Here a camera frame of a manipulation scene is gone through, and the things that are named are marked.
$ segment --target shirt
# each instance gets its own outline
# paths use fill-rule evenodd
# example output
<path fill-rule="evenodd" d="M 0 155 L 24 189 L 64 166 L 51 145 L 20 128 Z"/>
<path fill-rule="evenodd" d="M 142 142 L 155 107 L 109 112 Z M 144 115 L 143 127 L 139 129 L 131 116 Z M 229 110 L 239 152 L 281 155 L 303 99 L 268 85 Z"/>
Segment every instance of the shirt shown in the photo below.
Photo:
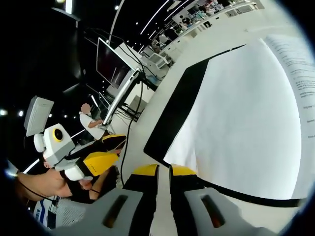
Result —
<path fill-rule="evenodd" d="M 186 25 L 189 25 L 190 24 L 190 19 L 188 17 L 185 17 L 182 22 Z"/>
<path fill-rule="evenodd" d="M 100 129 L 97 126 L 93 127 L 93 128 L 89 128 L 89 124 L 91 122 L 95 122 L 95 120 L 93 120 L 91 117 L 89 117 L 88 115 L 83 114 L 82 112 L 80 112 L 80 121 L 81 124 L 83 125 L 83 127 L 96 139 L 99 140 L 103 137 L 104 135 L 104 130 Z"/>
<path fill-rule="evenodd" d="M 168 37 L 166 37 L 166 36 L 163 35 L 163 34 L 159 36 L 159 41 L 160 41 L 161 43 L 166 43 L 168 40 L 169 40 Z"/>

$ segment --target monitor screen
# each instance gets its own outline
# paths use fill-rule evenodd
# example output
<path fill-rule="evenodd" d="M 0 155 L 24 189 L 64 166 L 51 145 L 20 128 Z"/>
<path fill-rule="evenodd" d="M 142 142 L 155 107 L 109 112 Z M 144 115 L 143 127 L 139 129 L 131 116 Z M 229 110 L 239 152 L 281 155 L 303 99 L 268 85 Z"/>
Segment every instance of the monitor screen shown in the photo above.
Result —
<path fill-rule="evenodd" d="M 133 69 L 106 42 L 99 38 L 96 70 L 113 87 L 118 89 L 128 72 Z"/>

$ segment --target white paper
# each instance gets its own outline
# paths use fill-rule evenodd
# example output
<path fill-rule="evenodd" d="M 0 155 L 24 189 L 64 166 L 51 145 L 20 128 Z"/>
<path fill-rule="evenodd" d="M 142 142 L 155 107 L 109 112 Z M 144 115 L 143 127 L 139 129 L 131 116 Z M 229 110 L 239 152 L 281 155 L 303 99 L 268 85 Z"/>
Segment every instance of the white paper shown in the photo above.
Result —
<path fill-rule="evenodd" d="M 166 162 L 190 167 L 201 178 L 237 192 L 292 198 L 304 134 L 287 71 L 269 47 L 259 39 L 209 61 Z M 310 180 L 305 176 L 297 187 Z M 305 194 L 305 190 L 297 192 L 294 197 Z"/>
<path fill-rule="evenodd" d="M 293 199 L 305 198 L 315 180 L 315 60 L 301 39 L 270 35 L 265 39 L 283 66 L 298 104 L 302 130 L 299 176 Z"/>

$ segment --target black cable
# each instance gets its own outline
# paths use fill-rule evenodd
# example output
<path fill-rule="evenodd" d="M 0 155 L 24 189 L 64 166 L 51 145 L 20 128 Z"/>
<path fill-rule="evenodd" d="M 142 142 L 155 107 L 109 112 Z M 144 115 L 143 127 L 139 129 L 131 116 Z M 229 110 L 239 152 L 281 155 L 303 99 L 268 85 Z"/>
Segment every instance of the black cable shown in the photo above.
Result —
<path fill-rule="evenodd" d="M 18 180 L 18 182 L 19 182 L 23 187 L 25 187 L 27 190 L 29 190 L 31 193 L 34 193 L 35 195 L 37 195 L 37 196 L 39 196 L 39 197 L 41 197 L 41 198 L 44 198 L 44 199 L 46 199 L 46 200 L 51 201 L 54 205 L 57 203 L 56 200 L 52 200 L 52 199 L 46 198 L 46 197 L 44 197 L 44 196 L 42 196 L 42 195 L 40 195 L 40 194 L 38 194 L 38 193 L 35 193 L 34 191 L 30 190 L 30 189 L 27 188 L 24 184 L 22 184 L 19 180 Z"/>
<path fill-rule="evenodd" d="M 126 119 L 129 119 L 129 120 L 131 119 L 131 116 L 129 116 L 127 113 L 123 113 L 123 112 L 120 112 L 120 111 L 117 111 L 117 110 L 116 110 L 116 112 L 117 112 L 117 114 L 123 116 Z"/>
<path fill-rule="evenodd" d="M 95 193 L 98 193 L 98 194 L 100 194 L 100 192 L 97 192 L 96 190 L 94 190 L 94 189 L 90 189 L 91 191 L 93 191 L 93 192 L 95 192 Z"/>
<path fill-rule="evenodd" d="M 136 116 L 136 114 L 137 114 L 137 112 L 138 112 L 138 110 L 140 108 L 140 104 L 141 104 L 141 100 L 142 100 L 142 93 L 143 93 L 143 82 L 141 81 L 140 100 L 139 100 L 139 103 L 138 103 L 138 106 L 137 106 L 137 110 L 136 110 L 134 116 L 131 118 L 131 121 L 130 121 L 129 126 L 128 126 L 128 132 L 127 132 L 127 137 L 126 137 L 126 148 L 125 148 L 125 152 L 124 152 L 124 156 L 123 156 L 123 160 L 122 160 L 122 165 L 120 166 L 120 175 L 121 175 L 123 186 L 125 185 L 124 180 L 123 180 L 123 165 L 124 165 L 124 161 L 125 161 L 125 157 L 126 157 L 126 153 L 127 153 L 127 148 L 128 148 L 130 127 L 131 127 L 131 124 L 133 122 L 133 119 L 135 118 L 135 116 Z"/>
<path fill-rule="evenodd" d="M 111 35 L 111 36 L 113 36 L 113 37 L 115 37 L 115 38 L 120 39 L 121 41 L 123 41 L 123 42 L 127 45 L 127 43 L 124 41 L 124 39 L 122 39 L 122 38 L 120 38 L 120 37 L 118 37 L 118 36 L 115 36 L 115 35 L 113 35 L 113 34 L 110 34 L 110 33 L 106 32 L 106 31 L 103 30 L 103 29 L 94 29 L 94 28 L 89 28 L 89 29 L 91 29 L 91 30 L 92 30 L 93 32 L 95 32 L 96 34 L 101 35 L 102 37 L 105 37 L 104 35 L 102 35 L 102 34 L 100 34 L 100 33 L 98 33 L 98 32 L 95 31 L 95 30 L 101 30 L 101 31 L 103 31 L 104 33 L 106 33 L 106 34 L 108 34 L 108 35 Z M 128 57 L 132 58 L 136 63 L 138 63 L 139 65 L 141 65 L 143 71 L 144 71 L 144 68 L 147 68 L 148 71 L 149 71 L 157 80 L 162 81 L 162 80 L 160 80 L 147 66 L 145 66 L 145 65 L 140 61 L 140 59 L 133 53 L 133 51 L 129 48 L 128 45 L 127 45 L 127 49 L 131 52 L 131 54 L 132 54 L 135 58 L 137 58 L 138 61 L 136 61 L 136 59 L 135 59 L 134 57 L 132 57 L 132 56 L 130 56 L 128 53 L 126 53 L 126 51 L 125 51 L 124 49 L 122 49 L 120 45 L 118 45 L 118 47 L 119 47 Z"/>

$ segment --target desk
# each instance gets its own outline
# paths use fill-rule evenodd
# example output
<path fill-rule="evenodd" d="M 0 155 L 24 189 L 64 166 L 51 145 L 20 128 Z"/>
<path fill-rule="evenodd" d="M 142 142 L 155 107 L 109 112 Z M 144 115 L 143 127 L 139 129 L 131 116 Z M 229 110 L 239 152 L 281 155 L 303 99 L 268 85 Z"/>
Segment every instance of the desk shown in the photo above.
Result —
<path fill-rule="evenodd" d="M 233 21 L 218 22 L 187 45 L 159 85 L 139 121 L 133 127 L 132 132 L 130 132 L 123 168 L 125 180 L 135 168 L 156 163 L 155 160 L 143 152 L 143 148 L 187 67 L 230 48 L 246 44 L 252 39 L 265 37 L 270 33 L 301 35 L 299 29 L 294 26 L 275 3 L 266 0 L 263 4 L 266 7 L 265 9 L 235 16 Z M 169 208 L 168 181 L 167 168 L 160 166 L 157 211 L 151 232 L 153 235 L 155 235 L 155 232 L 158 232 L 157 235 L 176 235 L 172 212 Z M 250 204 L 231 197 L 227 198 L 241 209 L 242 217 L 249 223 L 256 227 L 266 227 L 274 232 L 279 232 L 298 210 L 297 207 L 267 207 Z"/>
<path fill-rule="evenodd" d="M 238 8 L 241 8 L 244 6 L 249 6 L 249 5 L 256 5 L 256 3 L 255 2 L 247 2 L 247 3 L 238 4 L 238 5 L 233 6 L 233 7 L 226 7 L 225 9 L 223 9 L 222 11 L 220 11 L 214 15 L 211 15 L 204 20 L 198 21 L 197 23 L 195 23 L 194 25 L 189 27 L 181 35 L 179 35 L 175 40 L 173 40 L 172 43 L 170 43 L 165 48 L 163 48 L 163 50 L 160 52 L 160 54 L 166 53 L 166 54 L 168 54 L 168 56 L 170 56 L 173 59 L 173 61 L 177 61 L 177 59 L 179 58 L 180 54 L 183 52 L 183 50 L 185 49 L 185 47 L 187 46 L 189 41 L 194 39 L 201 32 L 208 29 L 203 25 L 205 22 L 209 21 L 210 19 L 212 19 L 214 17 L 220 18 L 219 21 L 226 21 L 229 19 L 226 15 L 224 15 L 226 12 L 231 11 L 231 10 L 235 10 L 235 9 L 238 9 Z"/>

